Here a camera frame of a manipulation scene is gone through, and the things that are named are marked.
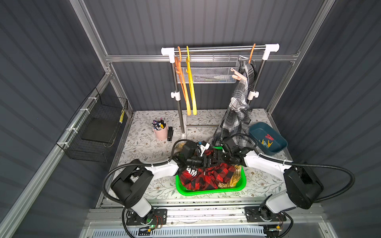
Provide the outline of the red black plaid shirt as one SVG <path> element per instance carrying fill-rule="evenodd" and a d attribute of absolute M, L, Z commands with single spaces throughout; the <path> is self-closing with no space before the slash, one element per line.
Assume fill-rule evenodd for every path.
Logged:
<path fill-rule="evenodd" d="M 211 156 L 215 159 L 214 150 L 206 150 L 202 157 Z M 227 189 L 218 188 L 220 182 L 223 182 L 228 174 L 228 165 L 225 163 L 218 164 L 216 166 L 205 169 L 196 168 L 196 159 L 198 156 L 193 156 L 186 159 L 186 167 L 182 168 L 179 172 L 179 180 L 181 185 L 190 191 L 204 191 L 215 189 Z"/>

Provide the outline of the yellow plaid long-sleeve shirt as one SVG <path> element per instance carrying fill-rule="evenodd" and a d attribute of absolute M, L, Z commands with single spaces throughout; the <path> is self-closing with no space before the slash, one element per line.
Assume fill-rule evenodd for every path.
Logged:
<path fill-rule="evenodd" d="M 228 165 L 228 174 L 223 182 L 220 182 L 218 188 L 234 188 L 242 178 L 242 166 Z"/>

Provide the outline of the grey plaid long-sleeve shirt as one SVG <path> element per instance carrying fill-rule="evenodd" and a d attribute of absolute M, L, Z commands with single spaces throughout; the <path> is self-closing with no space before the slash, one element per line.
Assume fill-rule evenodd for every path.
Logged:
<path fill-rule="evenodd" d="M 232 97 L 228 109 L 226 110 L 221 124 L 216 129 L 211 144 L 220 146 L 222 140 L 231 137 L 239 147 L 249 147 L 252 142 L 239 134 L 247 134 L 251 123 L 252 109 L 249 105 L 249 92 L 254 90 L 257 71 L 255 67 L 242 58 L 238 58 L 239 68 L 238 73 L 246 77 L 246 80 L 240 80 Z"/>

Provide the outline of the red clothespin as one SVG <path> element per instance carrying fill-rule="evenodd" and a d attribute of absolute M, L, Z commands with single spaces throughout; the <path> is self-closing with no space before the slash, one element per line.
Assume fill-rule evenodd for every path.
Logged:
<path fill-rule="evenodd" d="M 271 135 L 269 135 L 269 134 L 267 134 L 267 135 L 265 136 L 265 138 L 267 138 L 267 139 L 269 139 L 269 140 L 271 140 L 271 141 L 274 141 L 274 138 L 273 138 Z"/>

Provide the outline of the pink clothespin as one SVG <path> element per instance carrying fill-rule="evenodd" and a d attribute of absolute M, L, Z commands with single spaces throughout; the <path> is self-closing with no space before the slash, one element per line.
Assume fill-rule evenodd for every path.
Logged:
<path fill-rule="evenodd" d="M 238 81 L 247 81 L 247 78 L 243 76 L 241 73 L 239 73 L 234 68 L 230 68 L 230 70 L 233 72 L 232 78 L 238 80 Z"/>

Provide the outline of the yellow plastic hanger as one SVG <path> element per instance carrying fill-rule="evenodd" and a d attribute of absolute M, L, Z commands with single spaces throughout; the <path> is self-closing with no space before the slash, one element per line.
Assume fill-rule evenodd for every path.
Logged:
<path fill-rule="evenodd" d="M 190 51 L 188 46 L 186 46 L 186 50 L 187 50 L 187 58 L 186 58 L 187 74 L 188 74 L 190 94 L 191 94 L 191 100 L 192 100 L 192 112 L 193 112 L 193 115 L 197 115 L 197 104 L 196 104 L 193 77 L 192 77 L 191 65 L 190 65 L 191 64 Z"/>

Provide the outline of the orange plastic hanger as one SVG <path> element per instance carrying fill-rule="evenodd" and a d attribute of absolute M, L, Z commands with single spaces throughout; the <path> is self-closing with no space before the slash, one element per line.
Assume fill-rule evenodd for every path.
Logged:
<path fill-rule="evenodd" d="M 190 105 L 190 100 L 189 100 L 189 95 L 188 95 L 188 89 L 187 89 L 186 82 L 185 82 L 185 77 L 183 74 L 183 70 L 181 68 L 182 53 L 181 53 L 181 48 L 179 46 L 177 48 L 179 51 L 179 56 L 175 57 L 176 73 L 179 76 L 180 85 L 181 85 L 181 88 L 183 91 L 184 100 L 186 102 L 187 115 L 190 116 L 191 115 L 191 105 Z"/>

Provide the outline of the brown orange hanger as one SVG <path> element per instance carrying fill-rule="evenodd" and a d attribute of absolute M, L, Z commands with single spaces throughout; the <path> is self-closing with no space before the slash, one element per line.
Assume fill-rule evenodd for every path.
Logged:
<path fill-rule="evenodd" d="M 250 56 L 249 56 L 249 60 L 248 60 L 248 63 L 252 63 L 252 57 L 253 57 L 253 53 L 254 53 L 254 49 L 256 47 L 256 43 L 253 44 L 252 46 L 252 49 L 251 49 L 251 53 L 250 53 Z"/>

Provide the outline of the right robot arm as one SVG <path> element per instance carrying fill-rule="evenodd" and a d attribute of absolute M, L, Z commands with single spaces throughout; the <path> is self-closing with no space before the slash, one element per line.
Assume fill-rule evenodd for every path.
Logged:
<path fill-rule="evenodd" d="M 254 143 L 254 148 L 240 148 L 236 144 L 235 137 L 246 137 Z M 258 213 L 264 220 L 270 220 L 275 214 L 285 212 L 293 208 L 310 209 L 314 203 L 319 203 L 338 197 L 347 192 L 355 183 L 354 174 L 339 166 L 325 164 L 296 163 L 289 160 L 280 160 L 272 156 L 260 153 L 256 150 L 256 140 L 247 134 L 235 134 L 221 141 L 226 161 L 231 164 L 240 164 L 247 168 L 259 169 L 263 172 L 281 179 L 286 190 L 275 195 L 268 196 L 259 206 Z M 320 179 L 314 173 L 313 168 L 331 169 L 344 172 L 349 175 L 349 182 L 342 189 L 321 197 L 324 187 Z"/>

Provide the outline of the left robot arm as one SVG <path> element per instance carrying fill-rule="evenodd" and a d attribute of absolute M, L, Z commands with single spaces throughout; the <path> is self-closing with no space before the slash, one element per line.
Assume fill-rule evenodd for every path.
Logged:
<path fill-rule="evenodd" d="M 144 197 L 149 184 L 156 179 L 180 175 L 187 168 L 198 170 L 212 168 L 221 162 L 213 159 L 215 149 L 207 155 L 197 142 L 180 139 L 174 142 L 168 160 L 146 164 L 139 159 L 112 169 L 103 180 L 102 192 L 106 198 L 134 212 L 143 223 L 154 216 L 154 208 Z"/>

